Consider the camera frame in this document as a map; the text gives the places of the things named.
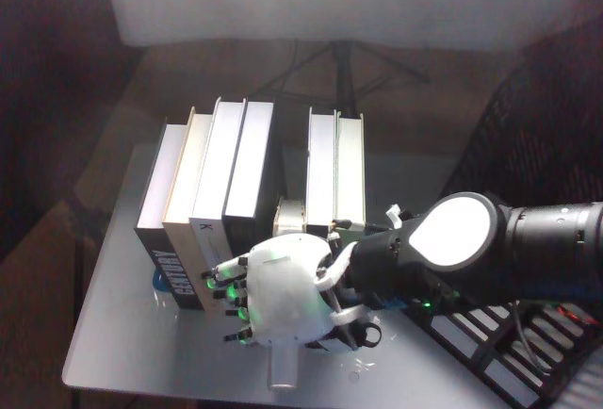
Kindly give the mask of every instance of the black grate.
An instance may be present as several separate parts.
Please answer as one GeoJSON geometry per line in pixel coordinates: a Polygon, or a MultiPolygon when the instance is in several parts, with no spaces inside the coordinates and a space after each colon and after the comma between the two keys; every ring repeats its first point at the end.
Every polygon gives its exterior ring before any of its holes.
{"type": "MultiPolygon", "coordinates": [[[[603,20],[540,46],[493,94],[441,196],[472,190],[512,206],[603,201],[603,20]]],[[[524,332],[550,367],[540,372],[518,340],[510,307],[415,318],[512,407],[547,407],[601,338],[598,307],[520,303],[524,332]]]]}

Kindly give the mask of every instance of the robotic hand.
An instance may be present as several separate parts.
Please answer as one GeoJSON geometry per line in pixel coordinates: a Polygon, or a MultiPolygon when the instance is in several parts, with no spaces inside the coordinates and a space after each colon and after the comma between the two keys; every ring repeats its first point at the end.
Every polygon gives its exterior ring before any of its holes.
{"type": "Polygon", "coordinates": [[[225,340],[320,348],[338,339],[355,350],[379,343],[371,329],[381,339],[369,308],[603,301],[602,220],[603,203],[509,208],[461,192],[343,250],[337,235],[274,237],[204,278],[246,322],[225,340]]]}

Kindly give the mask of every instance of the dark wall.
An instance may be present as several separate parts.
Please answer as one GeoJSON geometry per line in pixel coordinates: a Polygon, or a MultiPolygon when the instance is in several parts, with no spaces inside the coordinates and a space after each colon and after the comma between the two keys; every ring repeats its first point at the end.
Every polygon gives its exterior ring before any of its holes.
{"type": "Polygon", "coordinates": [[[110,0],[0,0],[0,259],[69,194],[139,60],[110,0]]]}

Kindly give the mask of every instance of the green led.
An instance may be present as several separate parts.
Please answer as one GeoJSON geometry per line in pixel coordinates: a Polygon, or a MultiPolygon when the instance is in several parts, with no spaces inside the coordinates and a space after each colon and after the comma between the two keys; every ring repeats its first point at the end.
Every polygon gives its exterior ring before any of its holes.
{"type": "Polygon", "coordinates": [[[234,285],[229,285],[226,290],[226,296],[228,299],[234,299],[236,297],[236,290],[234,285]]]}
{"type": "Polygon", "coordinates": [[[238,309],[238,317],[244,321],[249,321],[249,314],[247,313],[247,310],[245,310],[243,307],[240,307],[238,309]]]}

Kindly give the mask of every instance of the gray table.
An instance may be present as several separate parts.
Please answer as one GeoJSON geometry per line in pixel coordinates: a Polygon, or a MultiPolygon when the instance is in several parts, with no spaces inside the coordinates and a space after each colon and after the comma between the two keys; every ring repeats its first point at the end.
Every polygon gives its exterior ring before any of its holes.
{"type": "Polygon", "coordinates": [[[379,312],[383,341],[339,355],[304,350],[298,389],[271,392],[268,352],[222,343],[237,319],[155,300],[154,266],[133,226],[154,146],[135,150],[63,369],[66,385],[301,407],[507,407],[399,312],[379,312]]]}

